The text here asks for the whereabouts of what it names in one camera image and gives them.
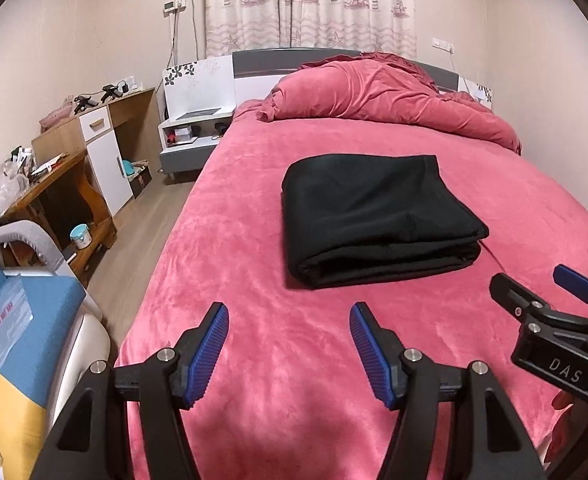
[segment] white cabinet door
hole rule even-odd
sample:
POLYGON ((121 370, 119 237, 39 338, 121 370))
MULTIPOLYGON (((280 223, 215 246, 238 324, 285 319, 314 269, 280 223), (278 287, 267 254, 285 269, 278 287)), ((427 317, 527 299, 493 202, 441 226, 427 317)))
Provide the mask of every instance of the white cabinet door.
POLYGON ((116 134, 111 131, 92 140, 87 144, 87 152, 90 154, 91 167, 100 186, 100 192, 107 202, 109 212, 114 216, 133 196, 123 169, 116 134))

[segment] folded black cloth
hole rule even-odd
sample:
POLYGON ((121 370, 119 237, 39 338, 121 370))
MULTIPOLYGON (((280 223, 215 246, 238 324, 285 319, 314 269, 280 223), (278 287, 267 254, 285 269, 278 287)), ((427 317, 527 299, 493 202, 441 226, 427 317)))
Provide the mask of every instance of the folded black cloth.
POLYGON ((304 158, 282 190, 287 268, 312 288, 462 269, 489 235, 445 187, 434 155, 304 158))

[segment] bed sheet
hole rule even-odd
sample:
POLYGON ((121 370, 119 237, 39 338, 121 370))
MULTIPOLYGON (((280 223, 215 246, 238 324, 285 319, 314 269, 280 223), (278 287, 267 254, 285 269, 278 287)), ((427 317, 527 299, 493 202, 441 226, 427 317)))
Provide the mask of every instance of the bed sheet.
MULTIPOLYGON (((190 193, 118 360, 141 362, 173 346, 213 301, 228 306, 208 391, 183 415, 202 478, 376 478, 396 414, 373 396, 349 335, 356 301, 436 362, 487 362, 540 441, 555 421, 555 390, 510 363, 518 324, 488 285, 505 271, 557 307, 588 314, 552 282, 560 262, 588 275, 587 211, 491 142, 336 118, 264 123, 255 107, 243 106, 190 193), (301 288, 285 269, 280 184, 296 160, 337 152, 437 155, 446 186, 490 228, 477 261, 406 282, 301 288)), ((135 404, 128 414, 136 478, 145 480, 135 404)), ((446 434, 439 426, 431 479, 440 478, 446 434)))

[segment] metal screw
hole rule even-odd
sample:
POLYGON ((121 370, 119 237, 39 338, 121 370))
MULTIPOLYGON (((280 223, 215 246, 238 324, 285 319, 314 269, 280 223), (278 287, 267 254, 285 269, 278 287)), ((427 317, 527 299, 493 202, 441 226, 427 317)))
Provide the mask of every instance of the metal screw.
POLYGON ((485 375, 490 368, 482 361, 474 361, 472 363, 472 370, 474 370, 479 375, 485 375))
POLYGON ((101 374, 107 368, 107 363, 104 361, 94 361, 90 366, 90 372, 92 374, 101 374))
POLYGON ((159 361, 167 362, 174 359, 176 352, 173 351, 173 348, 162 348, 158 350, 156 357, 158 357, 159 361))
POLYGON ((407 350, 405 350, 405 352, 403 352, 403 355, 405 356, 405 359, 411 361, 412 363, 415 363, 423 359, 423 353, 420 350, 417 350, 416 348, 408 348, 407 350))

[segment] wall switch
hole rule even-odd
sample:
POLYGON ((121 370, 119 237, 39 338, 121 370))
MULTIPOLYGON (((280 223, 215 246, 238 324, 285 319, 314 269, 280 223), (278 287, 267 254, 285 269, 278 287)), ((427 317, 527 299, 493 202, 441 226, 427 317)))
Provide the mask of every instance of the wall switch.
POLYGON ((454 45, 448 43, 445 40, 437 40, 437 38, 431 38, 431 46, 434 48, 440 48, 441 50, 445 50, 450 54, 454 54, 454 45))
POLYGON ((185 8, 185 0, 174 0, 163 5, 163 12, 165 14, 174 14, 179 10, 185 8))

